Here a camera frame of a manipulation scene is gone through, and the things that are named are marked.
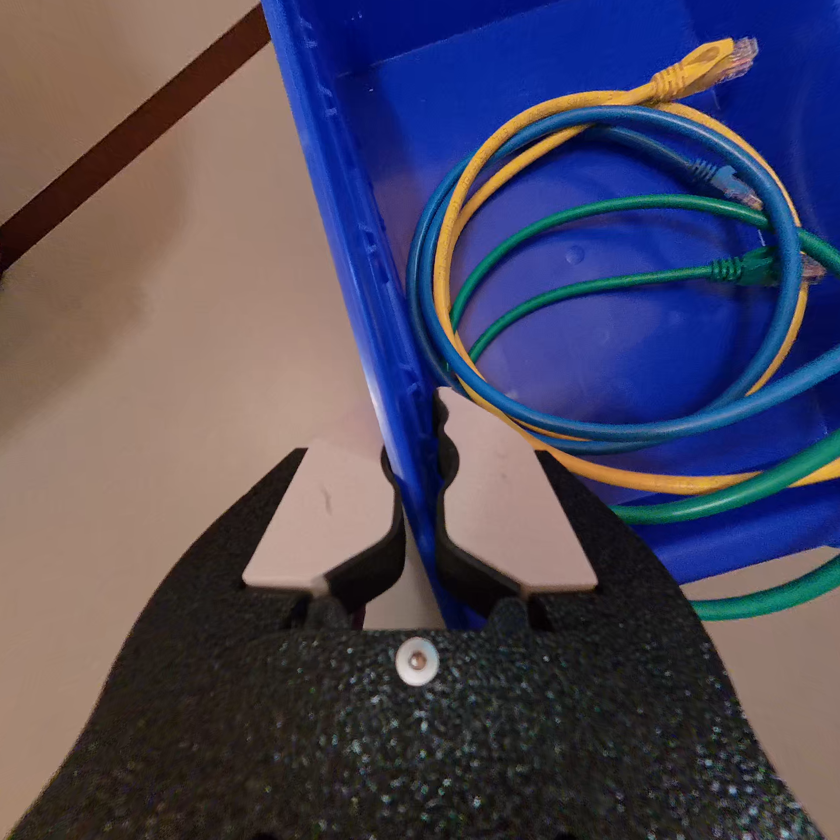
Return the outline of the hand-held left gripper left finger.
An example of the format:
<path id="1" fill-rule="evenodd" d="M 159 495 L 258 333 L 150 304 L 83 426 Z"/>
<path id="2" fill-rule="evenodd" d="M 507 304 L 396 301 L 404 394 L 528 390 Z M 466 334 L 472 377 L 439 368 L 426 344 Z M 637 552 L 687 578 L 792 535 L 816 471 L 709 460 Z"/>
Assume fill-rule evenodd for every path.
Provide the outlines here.
<path id="1" fill-rule="evenodd" d="M 356 613 L 399 581 L 405 552 L 401 490 L 382 442 L 318 438 L 242 579 L 259 591 L 330 596 Z"/>

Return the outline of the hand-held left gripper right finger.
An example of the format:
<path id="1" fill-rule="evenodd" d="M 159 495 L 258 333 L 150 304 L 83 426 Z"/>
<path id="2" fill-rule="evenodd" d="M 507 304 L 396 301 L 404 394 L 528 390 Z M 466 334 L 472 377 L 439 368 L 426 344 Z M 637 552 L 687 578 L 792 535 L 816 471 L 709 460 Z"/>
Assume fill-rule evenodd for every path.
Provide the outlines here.
<path id="1" fill-rule="evenodd" d="M 434 397 L 436 569 L 477 614 L 514 598 L 593 592 L 598 580 L 536 451 L 450 387 Z"/>

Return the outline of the blue plastic bin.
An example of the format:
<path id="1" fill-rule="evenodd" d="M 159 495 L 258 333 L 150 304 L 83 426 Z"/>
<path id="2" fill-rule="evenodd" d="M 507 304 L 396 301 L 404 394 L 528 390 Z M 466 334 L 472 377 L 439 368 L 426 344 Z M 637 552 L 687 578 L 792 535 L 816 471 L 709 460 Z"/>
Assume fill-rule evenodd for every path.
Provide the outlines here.
<path id="1" fill-rule="evenodd" d="M 590 90 L 633 89 L 706 42 L 754 37 L 750 72 L 688 100 L 756 148 L 803 226 L 838 248 L 838 2 L 261 2 L 338 270 L 364 376 L 446 624 L 478 616 L 436 580 L 435 384 L 409 327 L 406 262 L 450 169 L 515 114 Z M 459 238 L 453 291 L 508 236 L 611 197 L 681 187 L 664 168 L 578 139 L 530 166 Z M 707 265 L 760 245 L 750 227 L 684 211 L 617 213 L 544 234 L 495 269 L 460 334 L 469 347 L 541 291 Z M 701 282 L 567 301 L 482 356 L 495 387 L 577 421 L 687 416 L 736 381 L 761 345 L 775 290 Z M 838 375 L 737 425 L 610 466 L 679 476 L 776 464 L 838 428 Z M 721 515 L 637 530 L 678 583 L 822 546 L 838 549 L 838 480 Z"/>

